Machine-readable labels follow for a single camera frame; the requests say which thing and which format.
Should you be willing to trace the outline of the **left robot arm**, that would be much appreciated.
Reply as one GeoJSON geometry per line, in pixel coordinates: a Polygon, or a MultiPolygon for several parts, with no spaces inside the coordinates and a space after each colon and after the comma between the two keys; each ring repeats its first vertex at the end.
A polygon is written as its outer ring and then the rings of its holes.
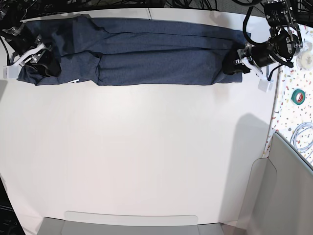
{"type": "Polygon", "coordinates": [[[278,63],[271,72],[267,72],[265,81],[270,82],[273,72],[281,66],[293,68],[292,59],[303,48],[303,40],[299,25],[294,16],[292,4],[289,0],[261,0],[242,2],[235,0],[234,3],[248,7],[243,21],[242,32],[246,39],[244,47],[233,49],[224,58],[222,71],[227,75],[237,73],[250,73],[254,71],[259,77],[264,74],[262,68],[278,63]],[[267,41],[259,43],[251,39],[247,32],[248,20],[253,8],[261,4],[264,8],[264,16],[269,25],[270,37],[267,41]]]}

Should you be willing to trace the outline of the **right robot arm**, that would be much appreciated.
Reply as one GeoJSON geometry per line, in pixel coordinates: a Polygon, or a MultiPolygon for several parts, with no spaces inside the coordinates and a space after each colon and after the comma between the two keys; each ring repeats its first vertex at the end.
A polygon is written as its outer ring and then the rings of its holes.
{"type": "Polygon", "coordinates": [[[2,0],[0,2],[0,41],[7,42],[14,52],[7,55],[5,78],[17,78],[19,69],[31,67],[39,75],[57,77],[61,66],[54,56],[52,44],[45,44],[22,22],[34,0],[2,0]]]}

